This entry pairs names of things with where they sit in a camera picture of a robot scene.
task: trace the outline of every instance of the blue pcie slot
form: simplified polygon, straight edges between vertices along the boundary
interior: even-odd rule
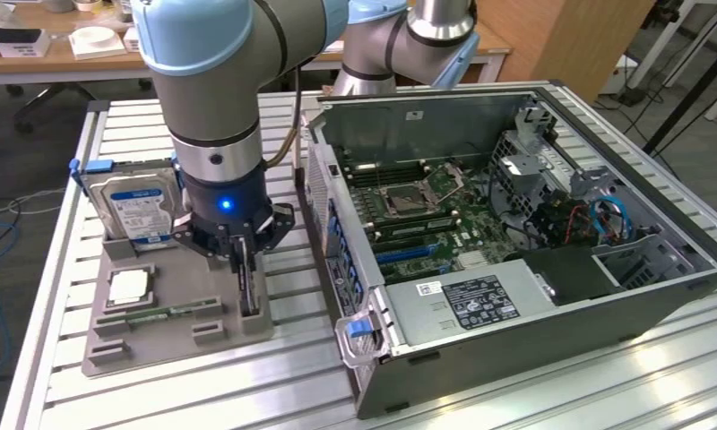
[[[426,246],[417,246],[415,248],[394,251],[391,253],[379,254],[377,258],[377,264],[387,264],[390,262],[405,262],[414,258],[429,257],[433,255],[438,244],[431,244]]]

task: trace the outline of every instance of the desk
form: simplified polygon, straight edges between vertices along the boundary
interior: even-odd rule
[[[717,241],[717,213],[567,89],[545,88]],[[305,109],[318,95],[303,95]],[[259,95],[266,156],[286,135],[293,102],[291,93]],[[555,131],[555,144],[579,168],[599,166],[567,125]],[[86,114],[75,153],[83,162],[161,159],[171,151],[157,100],[115,101],[106,111]],[[266,179],[273,200],[297,207],[290,159],[269,169]],[[69,181],[1,430],[717,428],[717,291],[634,340],[358,421],[301,218],[263,257],[267,289],[277,291],[271,340],[87,379],[79,362],[102,231],[95,210]]]
[[[45,29],[54,39],[43,58],[2,58],[0,56],[0,84],[107,81],[145,78],[149,71],[138,53],[75,61],[65,35],[74,23],[93,19],[91,13],[49,13],[38,4],[18,4],[14,14],[29,28]],[[494,82],[502,67],[503,56],[511,49],[506,42],[482,25],[478,51],[473,58],[470,80]],[[303,70],[339,70],[341,53],[321,54]]]

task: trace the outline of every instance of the motherboard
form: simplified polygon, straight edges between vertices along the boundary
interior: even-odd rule
[[[386,285],[502,262],[517,251],[487,204],[477,157],[346,170]]]

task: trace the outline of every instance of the aluminum extrusion table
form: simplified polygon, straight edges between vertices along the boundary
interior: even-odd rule
[[[569,91],[546,88],[717,240],[717,213]],[[286,135],[291,104],[291,94],[259,96],[266,157]],[[594,167],[594,153],[562,124],[557,130],[558,145],[583,168]],[[79,159],[157,159],[170,152],[155,100],[111,102],[109,108],[87,113]],[[273,200],[297,205],[290,175],[291,165],[269,170],[267,187]],[[265,257],[273,339],[87,379],[79,361],[102,227],[70,182],[1,428],[717,428],[717,292],[681,308],[635,340],[395,414],[357,420],[297,214],[297,227]]]

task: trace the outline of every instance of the white label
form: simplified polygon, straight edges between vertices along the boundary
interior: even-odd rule
[[[423,116],[425,116],[423,111],[411,110],[410,112],[406,112],[406,121],[419,121]]]
[[[121,227],[130,240],[151,244],[169,240],[170,217],[158,205],[165,201],[161,190],[141,190],[113,193],[110,202]]]
[[[423,284],[417,284],[417,291],[419,291],[419,296],[430,296],[431,294],[438,294],[441,292],[441,282],[425,282]]]

